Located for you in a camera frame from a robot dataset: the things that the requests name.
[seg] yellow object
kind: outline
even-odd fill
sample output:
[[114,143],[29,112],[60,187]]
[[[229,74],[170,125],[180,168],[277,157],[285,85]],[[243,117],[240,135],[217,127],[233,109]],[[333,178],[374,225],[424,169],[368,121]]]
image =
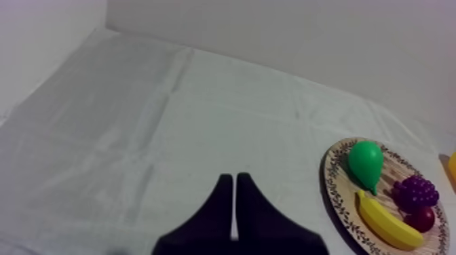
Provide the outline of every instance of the yellow object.
[[414,250],[423,245],[423,235],[390,214],[377,200],[358,191],[359,212],[365,223],[385,242],[399,250]]
[[450,169],[451,176],[456,182],[456,153],[451,155],[450,160],[448,161],[448,169]]

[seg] wooden plate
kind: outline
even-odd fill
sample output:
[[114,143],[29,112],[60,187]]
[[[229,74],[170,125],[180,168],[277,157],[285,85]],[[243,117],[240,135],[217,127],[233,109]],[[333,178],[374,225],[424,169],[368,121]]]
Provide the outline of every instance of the wooden plate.
[[[447,254],[450,233],[447,217],[440,202],[432,208],[436,215],[436,222],[430,231],[423,234],[424,245],[410,252],[398,250],[385,243],[361,220],[355,207],[355,192],[360,187],[349,179],[346,171],[348,153],[355,143],[363,140],[367,139],[347,138],[340,140],[329,148],[324,158],[326,191],[337,216],[348,233],[370,254]],[[390,191],[395,181],[402,181],[413,174],[421,174],[397,153],[392,152],[380,142],[376,143],[383,151],[382,175],[377,184],[377,196],[374,197],[370,192],[366,192],[366,194],[369,197],[374,197],[394,216],[403,219],[401,212],[390,197]]]

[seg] red apple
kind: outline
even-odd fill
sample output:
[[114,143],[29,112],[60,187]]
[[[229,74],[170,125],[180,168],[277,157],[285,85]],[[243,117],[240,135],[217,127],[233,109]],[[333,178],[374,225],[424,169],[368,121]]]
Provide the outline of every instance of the red apple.
[[419,208],[414,214],[405,217],[404,221],[414,229],[424,233],[432,229],[436,217],[432,208],[425,206]]

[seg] white wall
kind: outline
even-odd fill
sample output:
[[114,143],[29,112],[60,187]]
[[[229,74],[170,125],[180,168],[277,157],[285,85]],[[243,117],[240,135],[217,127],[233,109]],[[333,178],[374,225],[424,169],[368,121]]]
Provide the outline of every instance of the white wall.
[[0,0],[0,115],[104,25],[105,12],[105,0]]
[[109,0],[107,20],[456,131],[454,0]]

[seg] white tablecloth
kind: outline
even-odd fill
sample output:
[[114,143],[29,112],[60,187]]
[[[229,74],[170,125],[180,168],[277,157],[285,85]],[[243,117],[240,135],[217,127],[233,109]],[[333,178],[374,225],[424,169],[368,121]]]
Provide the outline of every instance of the white tablecloth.
[[324,152],[351,136],[407,158],[456,229],[439,161],[455,136],[286,73],[98,31],[0,128],[0,254],[150,254],[238,172],[332,254],[353,254],[318,181]]

